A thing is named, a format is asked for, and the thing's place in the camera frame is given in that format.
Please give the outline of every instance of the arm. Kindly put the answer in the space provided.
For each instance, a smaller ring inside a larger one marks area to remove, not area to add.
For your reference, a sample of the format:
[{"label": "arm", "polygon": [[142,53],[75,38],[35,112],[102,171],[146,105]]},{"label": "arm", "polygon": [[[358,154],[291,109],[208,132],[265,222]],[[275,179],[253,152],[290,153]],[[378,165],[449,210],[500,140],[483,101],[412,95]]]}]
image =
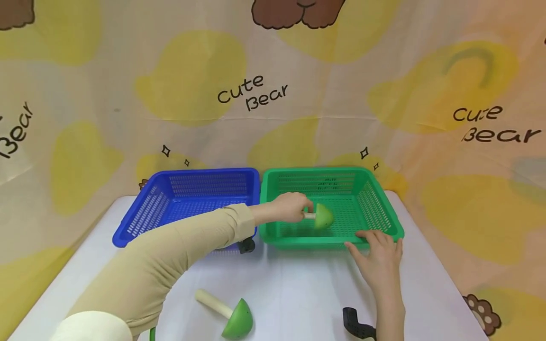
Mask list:
[{"label": "arm", "polygon": [[404,340],[404,320],[406,318],[406,308],[404,307],[404,303],[402,301],[400,289],[398,289],[397,292],[398,294],[396,291],[394,291],[394,294],[388,297],[376,297],[377,341]]},{"label": "arm", "polygon": [[285,193],[266,204],[231,205],[146,232],[114,256],[68,315],[106,312],[123,320],[137,337],[157,325],[170,289],[198,259],[252,236],[256,225],[298,222],[304,207],[312,212],[305,195]]},{"label": "arm", "polygon": [[377,306],[377,341],[403,341],[406,308],[400,289],[400,260],[402,239],[393,238],[378,230],[358,231],[366,238],[370,254],[364,256],[351,243],[345,243],[364,280],[370,286]]}]

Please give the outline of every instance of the mushroom cap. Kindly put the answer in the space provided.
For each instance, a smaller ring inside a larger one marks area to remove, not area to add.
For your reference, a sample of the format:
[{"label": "mushroom cap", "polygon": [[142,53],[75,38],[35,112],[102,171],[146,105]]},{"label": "mushroom cap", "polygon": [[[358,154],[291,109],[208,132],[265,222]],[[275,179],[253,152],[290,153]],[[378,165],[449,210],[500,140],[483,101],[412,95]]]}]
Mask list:
[{"label": "mushroom cap", "polygon": [[317,203],[317,212],[314,219],[314,228],[317,230],[327,229],[334,223],[334,215],[323,204]]},{"label": "mushroom cap", "polygon": [[228,340],[240,340],[245,338],[252,326],[254,320],[252,319],[252,313],[245,300],[241,298],[235,309],[233,309],[232,317],[228,320],[228,324],[225,325],[222,337]]}]

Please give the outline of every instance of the hand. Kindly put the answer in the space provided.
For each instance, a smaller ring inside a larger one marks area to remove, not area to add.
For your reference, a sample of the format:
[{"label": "hand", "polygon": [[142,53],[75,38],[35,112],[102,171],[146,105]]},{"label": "hand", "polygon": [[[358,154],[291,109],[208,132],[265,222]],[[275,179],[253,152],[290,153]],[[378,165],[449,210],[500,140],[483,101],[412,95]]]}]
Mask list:
[{"label": "hand", "polygon": [[313,213],[313,202],[303,193],[283,193],[269,203],[276,221],[297,223],[304,218],[307,207]]},{"label": "hand", "polygon": [[376,300],[386,297],[401,298],[400,260],[402,259],[402,238],[394,243],[393,238],[379,230],[358,231],[357,237],[366,238],[370,254],[364,256],[349,242],[347,249],[357,263],[358,269],[373,291]]}]

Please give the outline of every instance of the cream sleeve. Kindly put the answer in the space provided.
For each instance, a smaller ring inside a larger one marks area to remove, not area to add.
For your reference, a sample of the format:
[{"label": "cream sleeve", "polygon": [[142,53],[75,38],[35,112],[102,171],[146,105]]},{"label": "cream sleeve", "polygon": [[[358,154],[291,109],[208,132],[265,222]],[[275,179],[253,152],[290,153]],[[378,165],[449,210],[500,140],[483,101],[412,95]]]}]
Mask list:
[{"label": "cream sleeve", "polygon": [[68,316],[90,310],[119,317],[133,337],[157,325],[175,282],[209,252],[254,234],[245,204],[178,220],[135,238],[91,282]]}]

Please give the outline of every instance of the green basket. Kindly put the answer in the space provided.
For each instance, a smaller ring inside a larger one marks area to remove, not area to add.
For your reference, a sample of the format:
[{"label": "green basket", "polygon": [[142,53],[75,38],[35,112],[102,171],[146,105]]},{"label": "green basket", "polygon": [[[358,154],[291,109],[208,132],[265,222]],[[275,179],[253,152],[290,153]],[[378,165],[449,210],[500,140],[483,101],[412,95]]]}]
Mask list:
[{"label": "green basket", "polygon": [[260,202],[269,202],[282,193],[301,192],[315,205],[320,202],[332,211],[329,229],[316,230],[313,221],[273,222],[259,227],[262,240],[280,249],[336,249],[344,242],[368,248],[366,240],[355,236],[359,230],[381,230],[396,241],[404,230],[381,185],[369,170],[361,167],[277,168],[264,173]]}]

